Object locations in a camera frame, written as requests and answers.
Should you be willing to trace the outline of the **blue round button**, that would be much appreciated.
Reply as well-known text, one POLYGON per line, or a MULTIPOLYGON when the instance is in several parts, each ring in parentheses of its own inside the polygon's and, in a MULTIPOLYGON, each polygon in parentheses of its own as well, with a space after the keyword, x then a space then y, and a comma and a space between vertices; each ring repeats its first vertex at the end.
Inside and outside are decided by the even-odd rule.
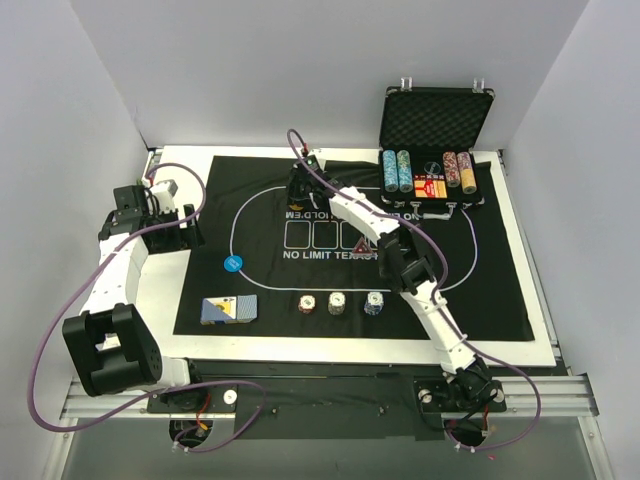
POLYGON ((244 265, 244 261, 239 255, 229 255, 223 262, 224 269, 229 273, 239 272, 244 265))

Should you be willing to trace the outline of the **red triangular dealer marker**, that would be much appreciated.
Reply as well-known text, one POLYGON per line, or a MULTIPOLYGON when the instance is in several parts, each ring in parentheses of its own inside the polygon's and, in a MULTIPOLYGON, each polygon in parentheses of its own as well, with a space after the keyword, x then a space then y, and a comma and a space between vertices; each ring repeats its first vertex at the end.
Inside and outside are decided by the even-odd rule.
POLYGON ((353 247, 352 254, 356 256, 370 256, 373 254, 373 250, 365 238, 360 238, 353 247))

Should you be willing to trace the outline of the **red white chip stack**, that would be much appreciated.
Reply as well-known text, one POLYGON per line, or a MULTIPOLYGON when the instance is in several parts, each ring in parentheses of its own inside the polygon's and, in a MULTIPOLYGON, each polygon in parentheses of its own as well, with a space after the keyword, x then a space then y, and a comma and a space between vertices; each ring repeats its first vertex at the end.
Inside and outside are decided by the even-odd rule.
POLYGON ((298 310, 304 314, 312 313, 316 308, 316 298, 311 294, 302 295, 298 302, 298 310))

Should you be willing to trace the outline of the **grey white chip stack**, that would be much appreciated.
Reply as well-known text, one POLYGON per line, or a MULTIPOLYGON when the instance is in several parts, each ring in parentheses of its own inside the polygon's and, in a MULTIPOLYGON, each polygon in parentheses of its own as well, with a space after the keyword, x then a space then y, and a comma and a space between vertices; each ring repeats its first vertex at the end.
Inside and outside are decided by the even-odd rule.
POLYGON ((328 298, 328 312, 331 315, 340 315, 346 307, 346 295, 343 292, 331 292, 328 298))

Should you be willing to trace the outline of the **blue white chip stack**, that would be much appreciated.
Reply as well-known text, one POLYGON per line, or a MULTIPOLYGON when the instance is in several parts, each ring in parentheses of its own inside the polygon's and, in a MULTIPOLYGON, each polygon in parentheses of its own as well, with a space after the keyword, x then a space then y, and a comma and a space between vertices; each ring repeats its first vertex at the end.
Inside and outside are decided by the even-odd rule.
POLYGON ((379 291, 371 291, 367 293, 363 310, 367 315, 376 316, 381 313, 384 308, 384 295, 379 291))

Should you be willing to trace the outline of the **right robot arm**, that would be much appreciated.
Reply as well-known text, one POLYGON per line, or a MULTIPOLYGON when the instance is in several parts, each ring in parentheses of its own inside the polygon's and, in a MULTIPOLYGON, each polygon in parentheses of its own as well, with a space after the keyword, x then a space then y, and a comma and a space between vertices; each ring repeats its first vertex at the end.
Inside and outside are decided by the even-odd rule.
POLYGON ((504 400, 501 384, 449 312, 429 259, 436 246, 418 225, 385 212, 356 187, 329 176, 313 155, 294 163, 288 198, 290 207, 326 211, 376 246, 379 275, 409 305, 432 341, 453 406, 466 410, 504 400))

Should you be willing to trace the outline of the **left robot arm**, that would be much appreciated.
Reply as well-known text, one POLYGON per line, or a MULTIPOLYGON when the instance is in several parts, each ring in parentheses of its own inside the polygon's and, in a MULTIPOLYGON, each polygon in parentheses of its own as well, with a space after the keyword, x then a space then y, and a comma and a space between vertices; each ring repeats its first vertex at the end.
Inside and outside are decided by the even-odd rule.
POLYGON ((170 389, 181 410, 200 408, 206 397, 195 366, 162 354, 135 302, 144 264, 154 254, 203 244, 191 204, 177 208, 172 180, 114 191, 116 208, 98 234, 103 267, 79 315, 64 320, 62 334, 85 392, 97 397, 126 390, 170 389))

